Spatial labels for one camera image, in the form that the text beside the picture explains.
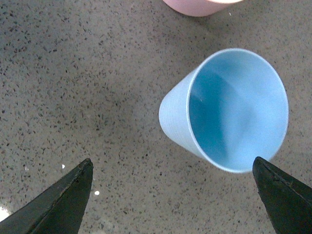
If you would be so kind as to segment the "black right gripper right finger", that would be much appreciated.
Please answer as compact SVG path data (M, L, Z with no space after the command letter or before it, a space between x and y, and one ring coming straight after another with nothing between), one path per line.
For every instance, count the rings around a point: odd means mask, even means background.
M312 189L261 157L253 162L258 194L277 234L312 232Z

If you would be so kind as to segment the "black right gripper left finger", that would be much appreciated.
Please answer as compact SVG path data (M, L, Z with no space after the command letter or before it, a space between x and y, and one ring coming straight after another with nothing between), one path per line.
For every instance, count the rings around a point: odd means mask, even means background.
M0 223L2 234L76 234L90 197L93 163L87 158Z

